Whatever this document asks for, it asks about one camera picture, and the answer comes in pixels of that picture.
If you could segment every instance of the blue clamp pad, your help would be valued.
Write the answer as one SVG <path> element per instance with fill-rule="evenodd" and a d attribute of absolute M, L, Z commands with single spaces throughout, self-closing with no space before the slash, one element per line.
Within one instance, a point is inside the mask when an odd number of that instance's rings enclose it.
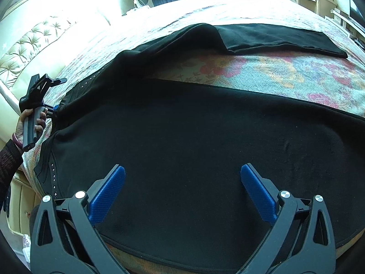
<path fill-rule="evenodd" d="M 243 165 L 241 168 L 241 181 L 251 200 L 254 202 L 262 220 L 273 225 L 277 219 L 276 202 L 272 195 L 262 184 L 262 178 L 251 164 Z"/>
<path fill-rule="evenodd" d="M 125 181 L 125 170 L 122 166 L 115 166 L 110 173 L 105 179 L 95 182 L 101 182 L 102 186 L 89 203 L 88 218 L 93 226 L 104 220 Z"/>

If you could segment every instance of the patterned sleeve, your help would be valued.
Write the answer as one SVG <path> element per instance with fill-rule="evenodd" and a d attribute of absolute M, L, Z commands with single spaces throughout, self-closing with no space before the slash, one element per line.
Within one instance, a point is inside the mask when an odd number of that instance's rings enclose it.
<path fill-rule="evenodd" d="M 18 148 L 12 140 L 9 140 L 0 151 L 0 202 L 2 203 L 10 182 L 16 170 L 22 164 L 23 159 Z"/>

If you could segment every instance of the hand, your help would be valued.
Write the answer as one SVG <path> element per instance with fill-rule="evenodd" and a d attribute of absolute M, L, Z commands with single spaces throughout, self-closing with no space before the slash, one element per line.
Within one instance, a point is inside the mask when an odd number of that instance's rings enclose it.
<path fill-rule="evenodd" d="M 46 115 L 48 109 L 46 108 L 45 112 L 41 112 L 40 118 L 37 118 L 37 125 L 34 126 L 34 129 L 40 135 L 43 133 L 43 129 L 46 127 Z M 33 109 L 25 109 L 21 115 L 19 116 L 18 124 L 15 129 L 15 136 L 18 138 L 20 143 L 23 143 L 23 134 L 24 134 L 24 120 L 27 116 L 31 115 Z"/>

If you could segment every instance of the bed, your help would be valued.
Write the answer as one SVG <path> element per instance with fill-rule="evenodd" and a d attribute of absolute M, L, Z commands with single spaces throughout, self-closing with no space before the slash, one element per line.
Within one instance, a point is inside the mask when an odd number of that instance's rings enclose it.
<path fill-rule="evenodd" d="M 209 50 L 172 57 L 149 77 L 194 82 L 270 93 L 312 101 L 365 116 L 365 54 L 334 25 L 289 0 L 180 0 L 127 15 L 100 32 L 88 47 L 66 66 L 59 77 L 67 83 L 51 88 L 47 104 L 58 104 L 76 83 L 91 75 L 120 51 L 166 36 L 194 23 L 212 25 L 264 23 L 324 32 L 345 50 L 348 59 L 299 52 L 275 52 L 244 56 L 222 56 Z M 36 193 L 43 191 L 33 168 L 41 143 L 52 129 L 48 120 L 36 147 L 24 154 L 24 172 Z M 362 235 L 337 249 L 340 256 Z M 127 255 L 110 247 L 129 269 L 138 273 L 182 273 Z"/>

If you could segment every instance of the clamp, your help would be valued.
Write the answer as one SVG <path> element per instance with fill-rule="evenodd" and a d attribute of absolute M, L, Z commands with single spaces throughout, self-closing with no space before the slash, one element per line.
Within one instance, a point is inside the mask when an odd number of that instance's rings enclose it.
<path fill-rule="evenodd" d="M 301 199 L 279 191 L 250 163 L 242 166 L 240 177 L 271 228 L 236 274 L 333 274 L 335 241 L 323 197 Z M 33 274 L 128 274 L 94 227 L 104 220 L 124 180 L 124 168 L 115 165 L 86 192 L 68 199 L 43 197 L 32 232 Z"/>
<path fill-rule="evenodd" d="M 39 118 L 41 112 L 44 112 L 45 108 L 47 108 L 49 112 L 47 113 L 47 117 L 50 118 L 54 111 L 53 106 L 47 105 L 43 101 L 46 92 L 50 87 L 55 87 L 66 81 L 66 78 L 51 79 L 47 74 L 44 74 L 41 78 L 39 77 L 39 74 L 31 77 L 27 94 L 19 101 L 19 109 L 21 112 L 25 109 L 33 109 L 32 114 L 27 116 L 24 120 L 24 152 L 31 150 L 39 139 L 39 135 L 34 130 L 34 126 L 37 124 L 37 118 Z"/>

